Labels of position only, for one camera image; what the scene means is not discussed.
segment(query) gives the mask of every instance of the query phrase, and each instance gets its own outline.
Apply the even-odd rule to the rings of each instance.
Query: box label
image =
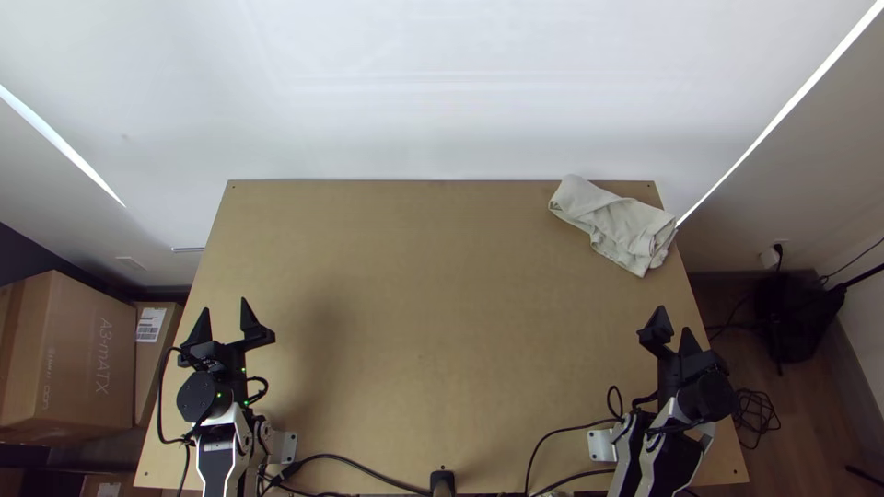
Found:
[[[120,495],[120,482],[101,483],[99,485],[99,493],[95,497],[117,497]]]
[[[103,393],[110,395],[111,391],[111,339],[113,325],[105,318],[101,319],[101,328],[99,329],[99,337],[101,341],[98,343],[96,357],[99,360],[98,368],[95,371],[95,393]]]
[[[135,330],[135,341],[156,343],[159,337],[159,329],[163,326],[166,317],[166,309],[145,307],[138,319],[138,328]]]

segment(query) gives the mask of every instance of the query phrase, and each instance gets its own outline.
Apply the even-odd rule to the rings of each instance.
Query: cable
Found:
[[[559,428],[558,430],[552,430],[551,432],[545,434],[540,439],[540,441],[538,441],[538,443],[534,446],[534,452],[531,453],[531,459],[529,459],[529,461],[528,461],[528,470],[525,471],[525,491],[523,493],[525,495],[528,495],[528,482],[529,482],[529,479],[531,476],[531,466],[534,465],[534,457],[537,455],[537,449],[541,448],[541,444],[543,443],[544,440],[546,440],[547,438],[549,438],[557,433],[572,432],[574,430],[586,430],[588,428],[592,428],[593,426],[598,426],[598,425],[604,424],[606,422],[617,422],[617,421],[618,420],[616,418],[609,418],[607,420],[600,420],[600,421],[596,421],[596,422],[591,422],[590,424],[581,424],[580,426],[572,426],[570,428]]]
[[[359,464],[350,458],[347,458],[344,456],[338,456],[336,454],[314,454],[313,456],[307,457],[303,460],[296,461],[296,462],[288,465],[282,471],[280,471],[278,475],[276,475],[275,477],[273,477],[270,480],[270,485],[266,489],[264,489],[264,493],[266,493],[267,491],[269,491],[273,487],[280,487],[280,485],[282,485],[283,481],[287,480],[289,477],[291,477],[292,475],[297,473],[308,462],[315,461],[318,459],[331,459],[334,461],[343,462],[344,464],[346,464],[352,468],[359,469],[363,473],[366,473],[368,476],[370,476],[376,480],[380,480],[380,481],[383,481],[384,483],[387,483],[391,487],[396,487],[398,489],[408,491],[410,493],[416,493],[417,495],[422,495],[424,497],[431,496],[430,491],[428,491],[428,490],[424,490],[420,487],[415,487],[415,486],[410,485],[408,483],[403,483],[401,481],[395,480],[389,476],[378,473],[374,469],[371,469],[367,466]],[[318,497],[319,496],[324,497],[324,496],[329,496],[329,495],[337,495],[337,494],[335,494],[334,492],[324,492],[324,494],[323,493],[318,494]]]
[[[159,364],[159,371],[157,371],[157,435],[159,436],[159,441],[165,445],[187,443],[183,436],[171,440],[163,436],[163,377],[166,375],[166,366],[169,364],[169,355],[172,354],[172,351],[185,353],[178,347],[167,348],[163,353],[163,360]]]
[[[821,276],[821,277],[820,277],[820,284],[826,284],[826,283],[828,283],[828,282],[829,282],[829,278],[832,278],[832,276],[834,276],[835,274],[838,274],[839,272],[842,272],[842,271],[844,271],[845,269],[847,269],[848,267],[850,267],[851,264],[853,264],[854,262],[858,261],[861,257],[863,257],[863,256],[866,255],[868,252],[870,252],[871,249],[877,247],[877,246],[880,245],[882,242],[884,242],[884,237],[881,237],[880,240],[878,240],[877,242],[873,243],[871,247],[869,247],[869,248],[863,250],[858,256],[856,256],[856,257],[854,257],[853,259],[851,259],[850,262],[844,264],[844,266],[838,268],[838,269],[835,270],[834,272],[830,272],[829,274],[825,274],[825,275]]]
[[[554,490],[556,487],[559,487],[561,485],[565,485],[568,481],[578,480],[581,478],[585,478],[587,476],[604,475],[604,474],[613,473],[613,472],[614,472],[613,469],[596,469],[595,471],[584,471],[582,473],[577,473],[575,475],[569,476],[568,478],[558,480],[555,483],[553,483],[552,485],[547,485],[546,487],[543,487],[543,490],[541,490],[537,493],[531,494],[531,497],[537,497],[538,495],[543,495],[544,493],[546,493],[548,491]]]
[[[178,484],[178,493],[176,497],[181,497],[181,491],[184,490],[184,481],[187,479],[187,469],[191,465],[191,446],[184,445],[184,472],[181,473],[181,483]]]
[[[734,306],[733,310],[730,311],[730,315],[727,316],[727,321],[725,321],[724,326],[722,326],[722,327],[721,327],[721,330],[718,331],[715,335],[709,337],[709,341],[713,341],[713,340],[715,340],[716,338],[718,338],[719,335],[721,335],[722,333],[724,333],[725,331],[727,331],[728,328],[730,328],[730,323],[731,323],[731,321],[734,320],[734,316],[737,315],[737,311],[738,311],[741,307],[743,307],[744,304],[746,304],[747,302],[749,302],[749,297],[751,297],[751,296],[752,296],[752,294],[747,294],[747,295],[745,295],[745,296],[743,296],[742,298],[739,299],[739,302],[737,302],[737,304]]]
[[[749,450],[754,450],[758,447],[762,435],[779,430],[783,424],[780,423],[780,418],[774,410],[774,404],[766,393],[748,388],[739,388],[736,393],[739,406],[737,412],[733,414],[734,425],[737,429],[745,428],[756,433],[754,444],[746,444],[742,439],[739,440],[739,444]]]
[[[615,394],[617,394],[617,402],[620,403],[620,413],[619,414],[614,410],[614,407],[611,406],[611,392],[614,392]],[[611,385],[610,387],[608,387],[607,401],[608,401],[608,412],[610,412],[611,416],[616,418],[617,421],[622,422],[623,421],[623,397],[620,395],[620,389],[617,388],[616,385]]]
[[[853,473],[856,476],[858,476],[859,478],[865,479],[866,481],[874,483],[874,484],[878,485],[879,487],[881,487],[882,489],[884,489],[884,481],[881,481],[881,480],[873,477],[872,475],[866,473],[862,469],[857,468],[856,466],[849,465],[849,464],[847,466],[845,466],[844,469],[846,469],[848,473]]]
[[[703,420],[694,420],[687,424],[671,424],[669,426],[660,426],[659,428],[648,428],[645,431],[645,435],[655,435],[658,433],[682,433],[691,430],[692,428],[696,428],[697,426],[703,424]]]
[[[261,477],[261,479],[264,479],[264,480],[267,480],[267,481],[270,481],[270,479],[271,479],[270,477],[264,475],[263,473],[261,473],[259,476]],[[275,487],[278,487],[278,488],[280,488],[280,489],[283,489],[284,491],[287,491],[287,492],[289,492],[289,493],[294,493],[295,495],[303,495],[304,497],[346,497],[345,494],[343,494],[343,493],[337,493],[337,492],[334,492],[334,491],[324,491],[324,492],[321,492],[321,493],[310,493],[310,492],[307,492],[307,491],[300,491],[300,490],[298,490],[298,489],[293,489],[292,487],[289,487],[289,486],[287,486],[287,485],[283,485],[282,483],[280,483],[279,485],[274,485],[274,486],[275,486]],[[262,491],[260,491],[260,492],[258,493],[258,495],[259,495],[259,496],[262,496],[262,495],[264,495],[268,490],[270,490],[270,488],[263,489]]]
[[[651,395],[648,395],[646,397],[639,397],[639,398],[633,399],[633,412],[636,412],[638,410],[638,406],[640,406],[642,404],[646,404],[652,400],[657,400],[657,391],[656,390],[654,390],[654,393],[652,393]]]
[[[265,395],[267,395],[267,390],[270,389],[270,383],[268,383],[267,380],[260,376],[251,376],[246,378],[247,383],[250,381],[257,381],[258,383],[261,383],[264,386],[264,390],[258,390],[258,393],[246,399],[244,403],[247,406],[252,405],[258,400],[262,399]]]

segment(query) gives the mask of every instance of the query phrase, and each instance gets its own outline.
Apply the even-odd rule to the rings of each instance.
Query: barcode label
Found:
[[[135,341],[157,341],[157,337],[159,336],[159,328],[153,328],[150,326],[138,327],[138,331],[135,333]]]
[[[138,319],[135,328],[135,341],[156,343],[159,338],[159,329],[163,326],[163,318],[166,317],[166,309],[145,307]]]

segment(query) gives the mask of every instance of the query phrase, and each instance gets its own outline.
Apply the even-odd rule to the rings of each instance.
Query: cloth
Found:
[[[644,278],[659,267],[675,237],[675,216],[605,191],[569,174],[552,195],[550,211],[589,233],[592,248],[625,270]]]

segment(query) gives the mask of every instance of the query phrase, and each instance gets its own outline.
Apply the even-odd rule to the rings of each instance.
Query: wooden table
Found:
[[[544,433],[610,417],[610,385],[627,404],[655,389],[656,360],[635,331],[656,306],[708,346],[675,245],[636,278],[547,211],[557,184],[230,181],[175,343],[204,306],[215,338],[237,340],[244,295],[276,331],[276,344],[247,356],[250,375],[270,381],[255,407],[299,433],[298,458],[340,454],[420,486],[445,465],[461,492],[521,491]],[[597,184],[660,206],[651,182]],[[174,399],[189,374],[166,373],[167,436],[187,430]],[[183,452],[151,431],[136,484],[177,487]],[[584,433],[557,435],[538,453],[531,489],[601,467]],[[747,480],[733,424],[722,421],[694,484]],[[396,492],[334,461],[289,484]],[[201,488],[193,464],[185,486]]]

